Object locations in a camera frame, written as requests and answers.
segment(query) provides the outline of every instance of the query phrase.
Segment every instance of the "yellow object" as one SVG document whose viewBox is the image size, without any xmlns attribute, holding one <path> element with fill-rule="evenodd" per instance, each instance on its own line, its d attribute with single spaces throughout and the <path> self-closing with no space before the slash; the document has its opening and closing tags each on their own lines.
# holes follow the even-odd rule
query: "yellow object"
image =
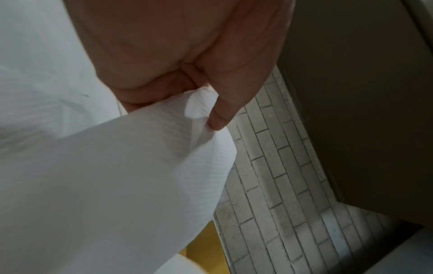
<svg viewBox="0 0 433 274">
<path fill-rule="evenodd" d="M 210 221 L 180 254 L 201 266 L 209 274 L 230 274 L 213 221 Z"/>
</svg>

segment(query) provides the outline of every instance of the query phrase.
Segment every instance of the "brick floor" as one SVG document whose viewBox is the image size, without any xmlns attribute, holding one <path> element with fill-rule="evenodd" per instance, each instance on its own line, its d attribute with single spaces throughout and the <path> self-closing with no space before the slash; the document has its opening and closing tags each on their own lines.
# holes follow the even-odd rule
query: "brick floor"
<svg viewBox="0 0 433 274">
<path fill-rule="evenodd" d="M 232 274 L 351 273 L 396 225 L 336 200 L 278 68 L 228 129 L 238 154 L 215 221 Z"/>
</svg>

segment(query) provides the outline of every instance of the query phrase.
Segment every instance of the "white fabric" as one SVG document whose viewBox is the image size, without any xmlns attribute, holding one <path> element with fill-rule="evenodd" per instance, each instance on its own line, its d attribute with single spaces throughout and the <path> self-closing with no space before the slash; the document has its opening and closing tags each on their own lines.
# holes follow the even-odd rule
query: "white fabric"
<svg viewBox="0 0 433 274">
<path fill-rule="evenodd" d="M 1 1 L 0 35 L 0 273 L 154 273 L 212 218 L 234 162 L 206 125 L 215 91 L 112 120 L 60 1 Z"/>
</svg>

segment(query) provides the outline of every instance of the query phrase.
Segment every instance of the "hand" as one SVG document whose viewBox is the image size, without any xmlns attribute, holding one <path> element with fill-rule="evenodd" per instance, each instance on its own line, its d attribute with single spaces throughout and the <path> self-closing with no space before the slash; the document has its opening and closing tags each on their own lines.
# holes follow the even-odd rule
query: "hand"
<svg viewBox="0 0 433 274">
<path fill-rule="evenodd" d="M 128 112 L 211 84 L 221 130 L 259 91 L 295 0 L 64 0 L 100 80 Z"/>
</svg>

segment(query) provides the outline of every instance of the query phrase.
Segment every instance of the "brown cabinet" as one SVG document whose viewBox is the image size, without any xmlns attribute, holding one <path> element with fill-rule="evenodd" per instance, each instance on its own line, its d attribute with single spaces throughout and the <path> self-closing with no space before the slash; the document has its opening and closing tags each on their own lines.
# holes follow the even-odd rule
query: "brown cabinet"
<svg viewBox="0 0 433 274">
<path fill-rule="evenodd" d="M 278 67 L 344 202 L 433 228 L 433 56 L 404 3 L 299 0 Z"/>
</svg>

